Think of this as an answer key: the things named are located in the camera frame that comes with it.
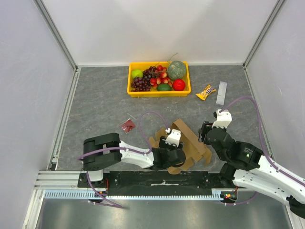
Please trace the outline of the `brown cardboard box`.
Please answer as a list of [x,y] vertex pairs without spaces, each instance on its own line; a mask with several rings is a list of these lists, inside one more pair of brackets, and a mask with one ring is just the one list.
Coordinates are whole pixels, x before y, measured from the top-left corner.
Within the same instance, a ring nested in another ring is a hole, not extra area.
[[177,119],[171,126],[171,129],[181,131],[180,142],[184,143],[184,155],[178,153],[177,150],[166,151],[159,149],[159,140],[161,136],[167,137],[165,128],[161,128],[155,132],[155,136],[149,137],[149,143],[152,146],[152,154],[154,157],[152,171],[166,170],[172,175],[177,175],[183,171],[190,171],[195,163],[203,161],[203,166],[211,162],[212,152],[201,142],[198,142],[197,135],[187,126],[182,119]]

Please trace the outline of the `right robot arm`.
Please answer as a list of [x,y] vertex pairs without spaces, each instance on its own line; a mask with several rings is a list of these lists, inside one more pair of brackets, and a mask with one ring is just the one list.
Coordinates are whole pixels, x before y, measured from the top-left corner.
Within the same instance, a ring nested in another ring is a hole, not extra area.
[[272,197],[305,217],[305,180],[280,166],[263,151],[246,142],[235,141],[226,128],[204,122],[199,141],[211,145],[220,160],[218,182],[222,187],[238,186]]

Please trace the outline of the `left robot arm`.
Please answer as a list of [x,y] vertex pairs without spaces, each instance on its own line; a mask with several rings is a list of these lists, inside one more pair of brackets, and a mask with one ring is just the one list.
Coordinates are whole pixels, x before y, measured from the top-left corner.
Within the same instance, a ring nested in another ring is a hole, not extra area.
[[88,172],[88,182],[93,187],[101,187],[105,177],[103,170],[119,162],[133,164],[152,171],[180,167],[186,161],[181,132],[166,129],[158,146],[149,143],[148,148],[138,148],[120,140],[118,133],[110,133],[86,139],[83,142],[83,155],[78,157]]

